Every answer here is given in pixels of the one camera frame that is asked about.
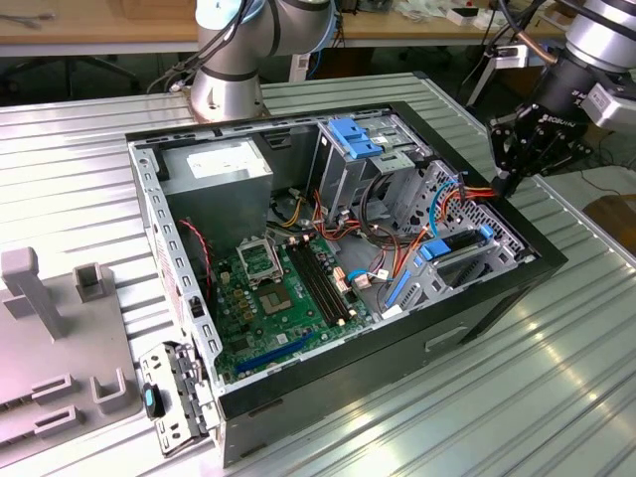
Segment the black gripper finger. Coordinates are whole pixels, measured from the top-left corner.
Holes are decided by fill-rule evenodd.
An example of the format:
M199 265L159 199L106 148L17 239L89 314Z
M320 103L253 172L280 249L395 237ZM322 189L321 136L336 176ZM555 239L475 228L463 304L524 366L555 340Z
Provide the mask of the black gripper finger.
M568 144L555 142L544 151L531 148L529 152L522 152L510 171L509 196L516 192L526 178L547 176L574 162L587 159L592 152L592 147L584 141L572 141Z
M522 179L516 121L516 113L489 120L489 144L496 169L491 187L499 195L513 195Z

